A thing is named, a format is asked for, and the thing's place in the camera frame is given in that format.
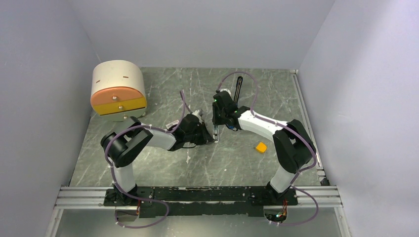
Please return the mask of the red white staple box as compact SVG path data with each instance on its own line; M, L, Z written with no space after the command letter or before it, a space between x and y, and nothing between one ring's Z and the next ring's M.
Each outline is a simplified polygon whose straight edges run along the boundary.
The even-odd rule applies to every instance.
M170 122L170 123L166 124L166 129L167 129L167 130L172 130L172 129L173 129L173 128L175 128L178 124L179 124L179 120L172 121L172 122Z

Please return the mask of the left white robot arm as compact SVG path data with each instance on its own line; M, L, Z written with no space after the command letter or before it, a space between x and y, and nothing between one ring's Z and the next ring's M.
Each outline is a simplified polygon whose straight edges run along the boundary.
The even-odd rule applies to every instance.
M187 114L166 129L154 128L130 117L106 134L100 145L107 153L105 158L112 169L117 199L124 205L131 205L137 198L132 163L145 147L172 152L185 148L187 143L195 147L213 142L214 138L201 116Z

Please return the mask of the blue stapler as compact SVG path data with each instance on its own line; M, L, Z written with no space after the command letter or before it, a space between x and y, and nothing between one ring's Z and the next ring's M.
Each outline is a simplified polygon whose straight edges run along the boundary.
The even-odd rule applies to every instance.
M243 84L243 77L242 76L238 76L237 77L237 81L236 81L236 88L235 88L234 98L233 98L233 102L235 103L235 105L236 105L237 108L238 108L238 101L239 101L239 97L240 97L240 92L241 92L242 84Z

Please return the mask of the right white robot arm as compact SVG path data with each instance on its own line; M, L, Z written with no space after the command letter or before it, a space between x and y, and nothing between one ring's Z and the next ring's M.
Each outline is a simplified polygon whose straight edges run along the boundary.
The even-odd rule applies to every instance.
M301 168L316 155L303 124L296 119L289 122L274 120L251 111L249 107L238 107L227 91L219 91L213 99L214 125L252 132L273 142L279 168L268 182L266 196L271 204L279 204Z

